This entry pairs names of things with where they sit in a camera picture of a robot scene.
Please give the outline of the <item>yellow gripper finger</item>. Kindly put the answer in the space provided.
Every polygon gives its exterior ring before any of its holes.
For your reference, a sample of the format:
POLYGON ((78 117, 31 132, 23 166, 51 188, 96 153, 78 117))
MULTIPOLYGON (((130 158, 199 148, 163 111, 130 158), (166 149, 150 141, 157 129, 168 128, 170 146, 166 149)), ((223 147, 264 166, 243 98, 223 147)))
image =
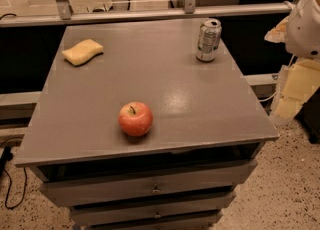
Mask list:
POLYGON ((319 87, 319 60, 299 58, 291 66, 282 66, 271 114, 278 119, 293 119, 319 87))

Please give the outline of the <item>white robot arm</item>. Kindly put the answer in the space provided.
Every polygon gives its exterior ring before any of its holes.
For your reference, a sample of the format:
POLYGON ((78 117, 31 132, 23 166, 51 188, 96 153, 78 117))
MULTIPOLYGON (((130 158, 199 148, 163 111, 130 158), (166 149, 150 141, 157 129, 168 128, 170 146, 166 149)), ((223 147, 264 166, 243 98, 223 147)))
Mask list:
POLYGON ((292 119, 320 87, 320 0, 299 0, 290 14, 267 32, 264 39, 285 44, 286 51, 297 57, 285 67, 274 115, 292 119))

